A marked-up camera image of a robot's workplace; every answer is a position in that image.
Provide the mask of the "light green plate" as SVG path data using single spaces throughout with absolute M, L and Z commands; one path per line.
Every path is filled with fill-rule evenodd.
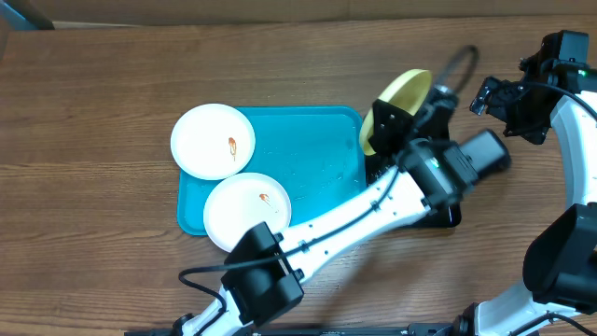
M 415 116 L 430 91 L 432 80 L 431 71 L 411 69 L 394 79 L 378 99 L 404 110 L 410 116 Z M 359 144 L 366 156 L 375 154 L 375 150 L 368 143 L 373 134 L 374 115 L 371 107 L 364 117 L 359 133 Z

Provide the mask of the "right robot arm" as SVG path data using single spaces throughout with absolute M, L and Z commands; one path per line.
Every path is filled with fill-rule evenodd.
M 596 311 L 596 72 L 578 56 L 535 55 L 521 70 L 520 82 L 487 78 L 471 109 L 532 143 L 554 130 L 567 208 L 529 246 L 519 283 L 470 305 L 452 335 L 536 335 L 556 321 L 592 333 L 575 318 Z

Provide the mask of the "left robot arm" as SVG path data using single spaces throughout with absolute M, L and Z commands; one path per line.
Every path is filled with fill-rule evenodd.
M 377 99 L 370 112 L 373 147 L 391 164 L 365 191 L 346 203 L 279 233 L 265 223 L 250 229 L 224 263 L 186 269 L 221 272 L 221 288 L 200 315 L 187 314 L 173 324 L 174 335 L 232 335 L 261 326 L 298 305 L 303 284 L 335 257 L 386 231 L 408 227 L 459 203 L 480 180 L 510 164 L 506 146 L 484 130 L 461 144 L 422 137 L 431 122 L 446 125 L 458 100 L 437 86 L 411 110 Z

